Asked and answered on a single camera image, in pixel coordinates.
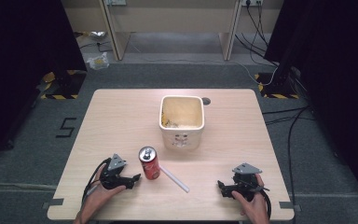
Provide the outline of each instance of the finger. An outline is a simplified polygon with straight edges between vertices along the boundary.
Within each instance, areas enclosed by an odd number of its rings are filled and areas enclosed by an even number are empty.
[[[246,199],[237,191],[233,190],[231,191],[231,195],[241,204],[247,204],[248,201],[246,201]]]
[[[261,175],[255,174],[255,178],[257,179],[258,185],[264,188],[264,182],[263,182],[263,179],[261,179]]]
[[[231,194],[241,204],[241,216],[245,216],[246,215],[245,210],[249,206],[248,201],[246,201],[246,199],[243,198],[243,196],[235,190],[231,191]]]
[[[118,187],[115,187],[114,189],[110,189],[109,190],[109,194],[114,196],[116,194],[119,194],[121,191],[123,191],[124,189],[126,189],[126,186],[124,185],[121,185],[121,186],[118,186]]]
[[[265,201],[266,199],[260,192],[257,192],[257,193],[255,193],[255,196],[253,198],[253,201],[256,201],[256,200],[262,202],[262,200]]]

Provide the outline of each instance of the wooden table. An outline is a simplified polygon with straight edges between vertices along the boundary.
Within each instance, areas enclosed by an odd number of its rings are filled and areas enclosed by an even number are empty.
[[[200,147],[192,151],[164,148],[158,126],[164,95],[208,97],[204,106],[205,129]],[[159,163],[185,183],[186,193],[161,173],[145,178],[138,152],[154,147]],[[48,217],[74,219],[85,185],[101,161],[117,153],[127,166],[122,176],[142,174],[133,189],[118,194],[96,216],[99,220],[244,220],[237,201],[223,198],[217,180],[234,182],[232,169],[247,162],[261,174],[272,202],[271,220],[289,220],[293,209],[269,139],[260,107],[252,90],[98,90],[77,135],[62,173]]]

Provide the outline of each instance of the red soda can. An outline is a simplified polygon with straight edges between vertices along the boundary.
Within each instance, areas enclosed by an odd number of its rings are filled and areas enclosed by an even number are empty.
[[[142,167],[147,179],[157,179],[159,176],[159,165],[157,158],[157,151],[152,147],[143,147],[139,151],[139,161],[141,161]]]

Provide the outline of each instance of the power outlet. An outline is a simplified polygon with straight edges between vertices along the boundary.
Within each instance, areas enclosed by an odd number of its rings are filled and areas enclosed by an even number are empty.
[[[257,6],[263,6],[263,0],[249,0],[251,2],[251,5],[249,7],[257,7]],[[242,5],[246,7],[246,0],[242,1]]]

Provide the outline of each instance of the straw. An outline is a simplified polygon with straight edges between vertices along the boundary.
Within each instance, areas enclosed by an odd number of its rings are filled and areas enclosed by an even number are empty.
[[[183,189],[186,193],[188,193],[190,191],[190,189],[188,188],[188,186],[186,186],[184,183],[182,183],[182,181],[180,181],[178,178],[176,178],[173,174],[171,174],[167,169],[165,169],[163,166],[159,166],[159,169],[165,174],[167,175],[171,180],[173,180],[173,182],[175,182],[179,187],[181,187],[181,189]]]

